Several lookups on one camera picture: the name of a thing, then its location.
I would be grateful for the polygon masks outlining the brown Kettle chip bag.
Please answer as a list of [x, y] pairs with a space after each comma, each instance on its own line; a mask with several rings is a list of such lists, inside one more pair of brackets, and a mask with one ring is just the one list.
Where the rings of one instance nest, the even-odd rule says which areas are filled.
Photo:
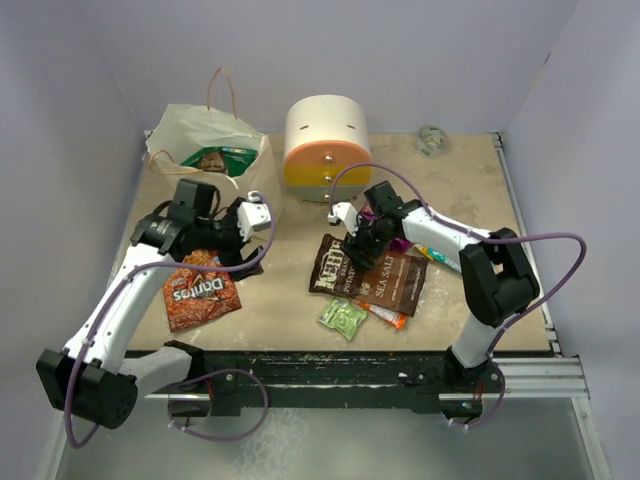
[[341, 241], [325, 234], [309, 280], [310, 293], [326, 293], [362, 301], [413, 316], [426, 280], [428, 260], [387, 251], [371, 271], [356, 270], [341, 250]]

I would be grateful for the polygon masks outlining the orange snack packet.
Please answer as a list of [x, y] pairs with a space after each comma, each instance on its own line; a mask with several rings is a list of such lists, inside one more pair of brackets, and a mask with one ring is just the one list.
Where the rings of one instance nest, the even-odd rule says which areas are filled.
[[408, 319], [408, 316], [406, 314], [394, 312], [387, 308], [369, 304], [362, 301], [355, 301], [355, 304], [357, 304], [359, 307], [363, 308], [364, 310], [368, 311], [369, 313], [374, 314], [375, 316], [385, 321], [387, 324], [391, 325], [395, 329], [403, 329], [406, 325], [406, 322]]

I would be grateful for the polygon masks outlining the green chip bag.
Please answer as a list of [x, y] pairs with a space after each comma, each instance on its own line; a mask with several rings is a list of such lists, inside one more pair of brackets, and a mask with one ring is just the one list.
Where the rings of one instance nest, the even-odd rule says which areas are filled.
[[253, 149], [211, 146], [192, 154], [181, 165], [234, 178], [243, 175], [257, 157], [258, 152]]

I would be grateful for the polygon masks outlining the white paper bag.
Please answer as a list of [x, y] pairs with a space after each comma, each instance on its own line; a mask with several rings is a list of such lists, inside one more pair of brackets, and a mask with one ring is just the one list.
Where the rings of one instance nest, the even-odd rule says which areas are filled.
[[203, 105], [169, 104], [146, 140], [148, 168], [175, 187], [182, 178], [216, 186], [225, 207], [252, 191], [270, 202], [273, 224], [281, 231], [283, 211], [281, 168], [269, 137], [243, 121], [236, 109], [213, 106], [212, 88], [228, 71], [220, 67], [207, 87]]

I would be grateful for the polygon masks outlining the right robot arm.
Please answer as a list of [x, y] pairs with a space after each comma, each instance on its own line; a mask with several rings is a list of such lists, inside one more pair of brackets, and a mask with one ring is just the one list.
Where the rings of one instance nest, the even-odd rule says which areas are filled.
[[475, 229], [440, 217], [418, 200], [404, 201], [387, 181], [365, 191], [373, 217], [365, 219], [349, 202], [329, 207], [328, 222], [343, 224], [341, 249], [358, 271], [371, 271], [390, 242], [402, 238], [429, 246], [460, 270], [470, 312], [444, 355], [446, 383], [456, 391], [476, 384], [489, 364], [506, 321], [523, 313], [540, 285], [517, 234], [509, 228]]

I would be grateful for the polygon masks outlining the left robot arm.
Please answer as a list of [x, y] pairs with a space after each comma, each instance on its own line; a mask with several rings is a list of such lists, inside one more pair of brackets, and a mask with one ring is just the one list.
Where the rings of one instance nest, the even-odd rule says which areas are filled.
[[179, 341], [169, 341], [144, 357], [129, 359], [127, 348], [156, 294], [172, 273], [185, 267], [196, 250], [214, 250], [217, 266], [197, 266], [207, 273], [245, 272], [257, 266], [268, 249], [243, 259], [251, 236], [270, 229], [274, 213], [267, 197], [251, 191], [236, 198], [222, 219], [212, 211], [219, 189], [182, 179], [173, 197], [137, 222], [118, 274], [90, 317], [59, 351], [46, 349], [36, 370], [51, 405], [63, 414], [70, 444], [73, 421], [94, 428], [116, 429], [130, 416], [137, 400], [172, 384], [184, 392], [202, 387], [205, 354]]

